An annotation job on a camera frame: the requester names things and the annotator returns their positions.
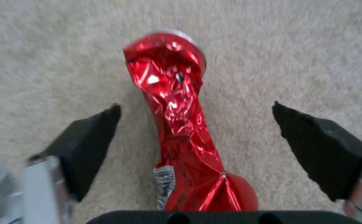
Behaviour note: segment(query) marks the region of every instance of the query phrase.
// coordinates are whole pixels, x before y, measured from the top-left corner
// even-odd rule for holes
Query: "crumpled metal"
[[[124,55],[155,117],[156,168],[174,167],[175,188],[164,210],[257,210],[254,189],[224,169],[208,131],[198,99],[206,61],[194,41],[179,31],[156,32],[127,46]]]

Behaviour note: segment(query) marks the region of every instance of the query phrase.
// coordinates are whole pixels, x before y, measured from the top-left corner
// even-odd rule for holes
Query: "silver can rim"
[[[173,34],[176,35],[178,37],[182,37],[185,40],[187,40],[188,42],[190,42],[191,44],[193,44],[198,50],[199,52],[202,54],[203,59],[205,61],[205,70],[207,70],[207,59],[205,56],[205,53],[203,52],[202,48],[199,46],[199,44],[188,34],[180,31],[180,30],[174,30],[174,29],[162,29],[162,30],[155,30],[150,32],[148,35],[152,35],[152,34]]]

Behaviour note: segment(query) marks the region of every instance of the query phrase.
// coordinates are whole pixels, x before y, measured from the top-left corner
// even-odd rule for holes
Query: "barcode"
[[[167,199],[175,187],[175,175],[173,166],[162,166],[153,169],[153,175],[157,182],[157,209],[163,210]]]

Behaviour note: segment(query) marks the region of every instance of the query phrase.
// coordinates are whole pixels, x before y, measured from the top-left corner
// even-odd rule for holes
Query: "crushed soda can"
[[[157,208],[257,210],[254,189],[224,169],[211,139],[198,99],[206,61],[192,38],[180,31],[157,31],[127,46],[124,55],[158,128]]]

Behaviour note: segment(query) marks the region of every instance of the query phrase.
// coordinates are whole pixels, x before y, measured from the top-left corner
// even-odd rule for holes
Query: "beige carpet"
[[[0,0],[0,163],[20,178],[24,159],[71,121],[118,102],[123,117],[75,223],[154,209],[157,131],[121,49],[163,28],[204,50],[209,129],[260,208],[339,211],[297,163],[271,106],[333,119],[362,139],[362,0]]]

